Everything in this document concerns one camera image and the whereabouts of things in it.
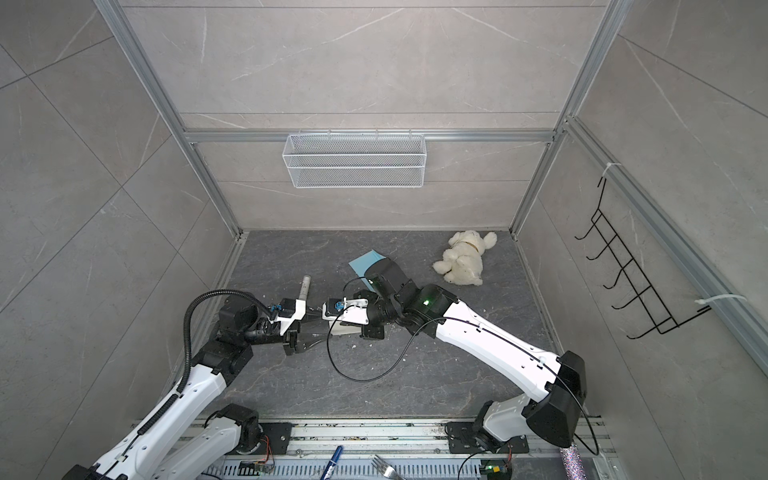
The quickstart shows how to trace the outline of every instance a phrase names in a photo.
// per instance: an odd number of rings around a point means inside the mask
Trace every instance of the white cylindrical tube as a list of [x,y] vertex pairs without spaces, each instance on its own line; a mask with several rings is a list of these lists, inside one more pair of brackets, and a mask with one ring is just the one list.
[[560,449],[560,456],[563,459],[565,474],[568,480],[587,480],[587,474],[584,473],[584,466],[581,464],[581,455],[578,454],[576,445],[571,445],[567,449]]
[[299,300],[304,300],[306,302],[306,295],[310,292],[311,281],[312,281],[312,277],[309,275],[305,275],[304,278],[301,280],[301,290],[299,291]]

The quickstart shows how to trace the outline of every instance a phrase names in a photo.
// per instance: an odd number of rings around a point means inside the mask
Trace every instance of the blue paper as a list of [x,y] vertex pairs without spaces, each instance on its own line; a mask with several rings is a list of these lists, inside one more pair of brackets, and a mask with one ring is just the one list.
[[[351,262],[349,262],[349,266],[352,267],[352,270],[355,270],[355,273],[357,273],[357,276],[365,276],[366,270],[373,265],[374,263],[378,262],[384,257],[381,253],[371,250],[365,255],[361,255],[360,257],[355,258]],[[360,279],[361,282],[363,282],[366,287],[368,287],[368,290],[373,291],[373,287],[371,287],[371,284],[366,282],[363,279]]]

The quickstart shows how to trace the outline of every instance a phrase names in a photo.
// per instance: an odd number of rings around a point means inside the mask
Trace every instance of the black wire hook rack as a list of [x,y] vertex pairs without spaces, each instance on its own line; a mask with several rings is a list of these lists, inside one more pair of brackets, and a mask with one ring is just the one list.
[[[700,309],[698,309],[693,316],[682,321],[679,321],[678,319],[675,318],[674,315],[672,315],[672,312],[670,312],[669,308],[667,308],[667,304],[664,303],[664,300],[662,300],[661,295],[659,295],[658,291],[656,290],[656,287],[654,287],[654,285],[648,279],[648,276],[643,271],[643,267],[637,262],[632,252],[627,248],[627,244],[624,243],[624,240],[622,240],[622,238],[619,236],[616,229],[614,229],[614,226],[613,224],[611,224],[611,221],[605,216],[605,213],[603,212],[603,210],[601,210],[601,205],[603,203],[603,194],[605,193],[605,183],[606,183],[605,177],[602,177],[598,182],[598,188],[602,187],[602,190],[600,191],[600,200],[598,200],[598,207],[597,209],[595,209],[594,213],[592,214],[592,217],[590,218],[590,222],[592,224],[591,227],[589,227],[589,230],[587,230],[587,233],[585,233],[584,236],[574,237],[574,238],[576,240],[583,240],[587,238],[587,235],[589,235],[590,232],[592,232],[592,230],[595,230],[598,232],[598,234],[600,235],[600,238],[605,243],[605,247],[603,247],[603,250],[600,250],[600,253],[598,253],[595,257],[587,256],[587,260],[597,260],[598,258],[600,258],[600,256],[603,253],[605,253],[606,251],[609,251],[611,252],[611,255],[613,256],[614,260],[616,260],[616,264],[620,267],[619,273],[616,275],[616,280],[614,280],[614,282],[610,286],[603,285],[603,288],[607,290],[611,290],[614,287],[616,287],[616,285],[618,285],[619,279],[621,278],[621,275],[623,274],[624,277],[629,282],[630,286],[632,287],[632,290],[634,291],[634,296],[631,299],[629,299],[624,305],[622,306],[611,305],[611,308],[613,308],[614,310],[622,310],[624,308],[627,308],[630,304],[632,304],[635,300],[637,300],[641,303],[641,305],[643,306],[643,309],[645,310],[645,313],[648,315],[648,318],[650,318],[650,321],[654,324],[654,326],[652,326],[650,329],[646,330],[645,332],[642,332],[640,335],[637,335],[637,336],[627,335],[627,338],[632,340],[639,339],[643,336],[646,336],[648,333],[653,332],[654,330],[659,332],[659,334],[664,335],[665,333],[669,333],[671,330],[680,328],[681,326],[697,318],[698,316],[702,316],[703,314],[712,310],[712,307],[708,305],[703,306]],[[610,227],[610,233],[608,235],[604,235],[603,232],[598,227],[598,221],[600,219],[605,220],[605,223],[608,225],[608,227]],[[623,246],[624,249],[627,251],[627,254],[629,255],[628,261],[622,263],[619,260],[619,256],[616,254],[616,252],[614,251],[614,248],[611,246],[611,244],[615,242],[621,243],[621,246]],[[629,273],[627,272],[627,268],[632,264],[634,264],[634,268],[636,268],[640,272],[640,274],[642,275],[642,278],[645,280],[645,283],[647,284],[647,286],[642,290],[638,289],[636,282],[632,281]],[[663,307],[665,312],[664,314],[665,318],[660,322],[656,321],[656,319],[654,318],[654,315],[650,312],[650,309],[648,308],[647,301],[643,299],[643,295],[645,293],[649,293],[649,295],[656,296],[656,298],[659,301],[659,304]]]

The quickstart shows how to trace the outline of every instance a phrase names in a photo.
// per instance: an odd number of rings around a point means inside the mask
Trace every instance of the gray tile wall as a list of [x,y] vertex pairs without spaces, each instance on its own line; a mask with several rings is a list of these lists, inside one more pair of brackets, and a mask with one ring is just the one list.
[[[766,20],[759,2],[636,1],[579,114],[763,318]],[[597,372],[592,412],[609,415],[631,478],[762,478],[768,380],[730,331],[707,313],[631,340],[650,327],[642,307],[611,308],[629,285],[606,290],[618,266],[607,254],[586,260],[603,246],[594,232],[574,238],[589,227],[600,173],[566,144],[521,235],[561,340]],[[670,311],[692,315],[695,290],[610,185],[603,205]]]
[[[605,3],[123,5],[190,128],[552,128]],[[396,192],[294,189],[277,144],[200,149],[246,229],[452,229],[508,227],[543,147],[430,144],[426,185]]]
[[232,242],[169,136],[90,0],[0,5],[2,478],[90,465],[162,393]]
[[[531,276],[566,349],[588,363],[590,413],[606,417],[630,478],[762,478],[768,380],[714,313],[628,339],[652,325],[593,231],[601,171],[567,141],[520,237]],[[603,211],[677,319],[699,308],[685,276],[611,185]],[[607,235],[603,223],[598,226]],[[621,259],[628,253],[612,244]],[[631,273],[637,284],[637,272]],[[644,296],[658,316],[658,304]]]

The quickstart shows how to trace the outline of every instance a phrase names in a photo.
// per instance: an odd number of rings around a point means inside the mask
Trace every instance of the mesh basket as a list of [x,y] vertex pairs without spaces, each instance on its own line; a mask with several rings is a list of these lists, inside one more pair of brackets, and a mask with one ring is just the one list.
[[283,159],[296,188],[421,187],[427,147],[419,134],[292,134]]

